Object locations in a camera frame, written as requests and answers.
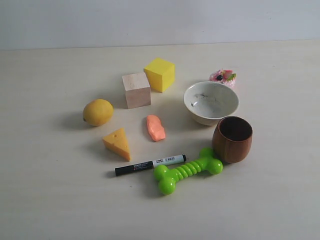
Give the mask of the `orange soft putty lump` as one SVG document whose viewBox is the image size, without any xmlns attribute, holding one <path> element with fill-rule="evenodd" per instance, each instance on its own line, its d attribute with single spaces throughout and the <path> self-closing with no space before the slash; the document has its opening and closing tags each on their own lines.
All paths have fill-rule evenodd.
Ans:
<svg viewBox="0 0 320 240">
<path fill-rule="evenodd" d="M 148 115 L 146 117 L 146 126 L 153 141 L 158 142 L 166 138 L 165 129 L 158 116 L 153 114 Z"/>
</svg>

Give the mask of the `plain wooden cube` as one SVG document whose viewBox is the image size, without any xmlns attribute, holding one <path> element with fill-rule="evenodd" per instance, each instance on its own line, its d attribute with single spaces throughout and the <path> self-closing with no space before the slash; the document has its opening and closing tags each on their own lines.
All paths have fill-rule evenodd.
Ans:
<svg viewBox="0 0 320 240">
<path fill-rule="evenodd" d="M 151 87 L 144 72 L 123 75 L 122 81 L 128 109 L 151 104 Z"/>
</svg>

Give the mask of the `yellow cube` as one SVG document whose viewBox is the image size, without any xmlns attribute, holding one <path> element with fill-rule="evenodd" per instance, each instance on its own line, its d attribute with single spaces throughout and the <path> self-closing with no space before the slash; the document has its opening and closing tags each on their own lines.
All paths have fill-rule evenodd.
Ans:
<svg viewBox="0 0 320 240">
<path fill-rule="evenodd" d="M 175 81 L 175 64 L 162 58 L 153 59 L 143 68 L 150 87 L 163 93 Z"/>
</svg>

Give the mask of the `yellow cheese wedge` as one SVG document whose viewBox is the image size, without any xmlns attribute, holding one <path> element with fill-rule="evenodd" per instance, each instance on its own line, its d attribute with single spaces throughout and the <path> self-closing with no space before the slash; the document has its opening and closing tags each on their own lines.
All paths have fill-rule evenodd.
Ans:
<svg viewBox="0 0 320 240">
<path fill-rule="evenodd" d="M 128 162 L 131 161 L 131 153 L 124 128 L 119 128 L 102 138 L 104 146 L 113 153 L 121 156 Z"/>
</svg>

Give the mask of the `white ceramic bowl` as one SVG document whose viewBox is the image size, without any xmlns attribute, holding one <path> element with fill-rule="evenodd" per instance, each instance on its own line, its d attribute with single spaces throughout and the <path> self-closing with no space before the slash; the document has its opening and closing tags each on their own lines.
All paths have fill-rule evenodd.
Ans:
<svg viewBox="0 0 320 240">
<path fill-rule="evenodd" d="M 239 107 L 239 97 L 228 86 L 213 81 L 191 85 L 183 95 L 184 105 L 191 118 L 205 126 L 214 126 Z"/>
</svg>

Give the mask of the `green bone toy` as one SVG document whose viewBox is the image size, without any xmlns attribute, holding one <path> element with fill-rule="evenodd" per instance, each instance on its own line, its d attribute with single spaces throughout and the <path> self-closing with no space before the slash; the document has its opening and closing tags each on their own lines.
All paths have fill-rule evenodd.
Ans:
<svg viewBox="0 0 320 240">
<path fill-rule="evenodd" d="M 223 171 L 223 163 L 217 158 L 210 147 L 205 147 L 199 152 L 199 158 L 175 168 L 169 169 L 166 165 L 159 165 L 154 169 L 154 177 L 158 182 L 158 189 L 163 195 L 170 195 L 176 190 L 176 184 L 188 177 L 209 172 L 218 175 Z"/>
</svg>

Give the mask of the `yellow lemon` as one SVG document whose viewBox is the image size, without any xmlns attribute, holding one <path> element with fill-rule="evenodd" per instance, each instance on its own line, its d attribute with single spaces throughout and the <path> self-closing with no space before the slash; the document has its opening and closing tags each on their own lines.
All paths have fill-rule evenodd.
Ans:
<svg viewBox="0 0 320 240">
<path fill-rule="evenodd" d="M 113 113 L 113 105 L 109 101 L 99 98 L 84 107 L 82 117 L 91 126 L 101 126 L 111 119 Z"/>
</svg>

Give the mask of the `black white marker pen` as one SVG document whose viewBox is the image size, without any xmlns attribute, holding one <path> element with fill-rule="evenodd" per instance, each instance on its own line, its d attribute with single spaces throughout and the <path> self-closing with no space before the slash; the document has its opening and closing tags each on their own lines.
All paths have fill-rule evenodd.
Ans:
<svg viewBox="0 0 320 240">
<path fill-rule="evenodd" d="M 151 170 L 160 165 L 170 166 L 170 165 L 180 164 L 180 163 L 186 162 L 186 160 L 187 160 L 187 157 L 184 154 L 180 154 L 180 155 L 165 157 L 161 159 L 136 163 L 133 165 L 117 167 L 115 168 L 114 171 L 115 171 L 115 176 L 118 177 L 118 176 L 137 173 L 145 170 Z"/>
</svg>

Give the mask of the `brown wooden cup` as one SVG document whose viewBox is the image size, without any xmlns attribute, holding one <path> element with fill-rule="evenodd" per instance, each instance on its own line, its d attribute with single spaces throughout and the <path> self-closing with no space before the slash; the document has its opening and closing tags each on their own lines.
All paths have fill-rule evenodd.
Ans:
<svg viewBox="0 0 320 240">
<path fill-rule="evenodd" d="M 212 148 L 225 163 L 241 162 L 248 155 L 253 137 L 252 126 L 238 116 L 222 118 L 212 136 Z"/>
</svg>

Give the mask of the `pink toy cake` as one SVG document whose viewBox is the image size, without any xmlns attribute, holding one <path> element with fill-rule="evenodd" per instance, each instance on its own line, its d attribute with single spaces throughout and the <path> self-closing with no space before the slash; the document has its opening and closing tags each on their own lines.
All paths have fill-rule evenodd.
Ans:
<svg viewBox="0 0 320 240">
<path fill-rule="evenodd" d="M 212 73 L 209 81 L 223 84 L 229 88 L 233 88 L 236 83 L 237 74 L 230 69 L 219 69 Z"/>
</svg>

